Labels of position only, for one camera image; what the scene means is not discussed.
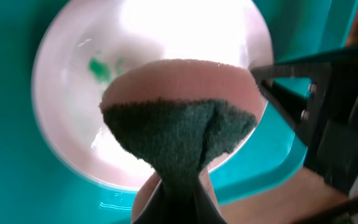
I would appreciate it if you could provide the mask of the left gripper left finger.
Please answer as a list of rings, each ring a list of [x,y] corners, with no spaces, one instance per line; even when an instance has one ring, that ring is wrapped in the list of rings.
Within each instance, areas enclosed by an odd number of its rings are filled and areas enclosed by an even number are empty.
[[[165,194],[162,182],[159,182],[139,216],[133,224],[169,224],[173,223],[171,200]]]

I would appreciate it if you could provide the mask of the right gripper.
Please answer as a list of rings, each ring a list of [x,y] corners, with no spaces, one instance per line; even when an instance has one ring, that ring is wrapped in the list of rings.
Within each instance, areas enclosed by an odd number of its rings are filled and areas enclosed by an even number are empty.
[[[347,194],[358,188],[358,53],[329,63],[251,70],[259,90],[309,146],[305,166]]]

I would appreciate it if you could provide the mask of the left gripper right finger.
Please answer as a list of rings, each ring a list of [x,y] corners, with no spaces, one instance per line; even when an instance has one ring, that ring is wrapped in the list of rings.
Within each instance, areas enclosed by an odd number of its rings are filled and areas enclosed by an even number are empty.
[[[193,198],[197,224],[226,224],[226,221],[218,212],[200,179],[198,179],[193,191]]]

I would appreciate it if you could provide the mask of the orange and black sponge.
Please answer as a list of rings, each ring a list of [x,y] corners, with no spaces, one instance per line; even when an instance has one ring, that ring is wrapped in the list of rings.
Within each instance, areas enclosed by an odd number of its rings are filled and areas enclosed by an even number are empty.
[[[172,203],[173,223],[197,223],[193,191],[198,179],[220,213],[208,165],[245,143],[265,105],[247,69],[170,59],[116,78],[105,90],[100,109],[121,147],[154,168],[135,196],[131,221],[162,182]]]

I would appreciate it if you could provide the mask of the white plate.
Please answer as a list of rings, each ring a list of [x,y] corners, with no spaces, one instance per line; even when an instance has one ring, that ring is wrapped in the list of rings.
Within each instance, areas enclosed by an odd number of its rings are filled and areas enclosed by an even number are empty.
[[[119,75],[166,58],[251,69],[272,64],[273,47],[253,1],[69,1],[32,74],[34,113],[56,155],[99,185],[139,190],[153,170],[118,144],[99,104]]]

